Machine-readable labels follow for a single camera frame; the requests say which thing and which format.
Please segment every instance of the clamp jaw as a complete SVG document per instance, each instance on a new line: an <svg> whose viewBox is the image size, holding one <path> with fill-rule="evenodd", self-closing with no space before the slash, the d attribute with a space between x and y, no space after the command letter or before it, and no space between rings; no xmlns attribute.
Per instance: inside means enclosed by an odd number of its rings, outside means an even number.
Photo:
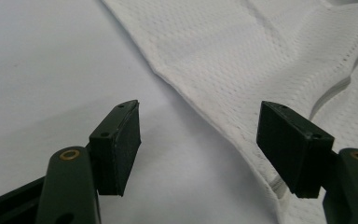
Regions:
<svg viewBox="0 0 358 224"><path fill-rule="evenodd" d="M117 105L89 137L49 161L46 176L0 197L0 224L100 224L98 196L124 194L141 144L139 103Z"/></svg>
<svg viewBox="0 0 358 224"><path fill-rule="evenodd" d="M285 105L262 102L256 142L298 198L326 190L329 224L358 223L358 149L332 151L334 137Z"/></svg>

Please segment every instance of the white mesh textile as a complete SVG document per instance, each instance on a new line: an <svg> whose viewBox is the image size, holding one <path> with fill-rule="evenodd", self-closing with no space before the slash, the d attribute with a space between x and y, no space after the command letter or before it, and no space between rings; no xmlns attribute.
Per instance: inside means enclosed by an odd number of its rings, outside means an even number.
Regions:
<svg viewBox="0 0 358 224"><path fill-rule="evenodd" d="M292 197L257 147L258 114L261 101L284 104L334 135L336 149L358 147L358 4L104 2L154 72L236 146L279 222L325 223L321 202Z"/></svg>

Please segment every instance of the white surface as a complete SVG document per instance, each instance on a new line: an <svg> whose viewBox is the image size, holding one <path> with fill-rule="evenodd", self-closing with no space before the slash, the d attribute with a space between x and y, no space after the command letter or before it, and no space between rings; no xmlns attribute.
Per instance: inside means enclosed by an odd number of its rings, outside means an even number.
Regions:
<svg viewBox="0 0 358 224"><path fill-rule="evenodd" d="M249 162L280 222L324 223L321 202L292 197L258 148L259 108L263 100L277 102L306 118L322 109L317 119L329 118L321 127L335 134L336 146L358 146L358 4L104 2L153 70ZM337 100L342 83L348 88Z"/></svg>
<svg viewBox="0 0 358 224"><path fill-rule="evenodd" d="M240 153L151 72L99 1L0 1L0 195L138 99L143 143L103 223L276 223Z"/></svg>

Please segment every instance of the white fabric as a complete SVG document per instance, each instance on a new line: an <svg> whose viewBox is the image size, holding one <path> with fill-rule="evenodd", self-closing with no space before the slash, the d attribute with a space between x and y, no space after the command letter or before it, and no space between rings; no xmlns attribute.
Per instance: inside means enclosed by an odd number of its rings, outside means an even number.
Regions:
<svg viewBox="0 0 358 224"><path fill-rule="evenodd" d="M104 1L155 73L248 161L280 223L324 223L321 202L291 197L257 147L258 112L263 100L288 105L314 115L335 149L358 147L358 4Z"/></svg>

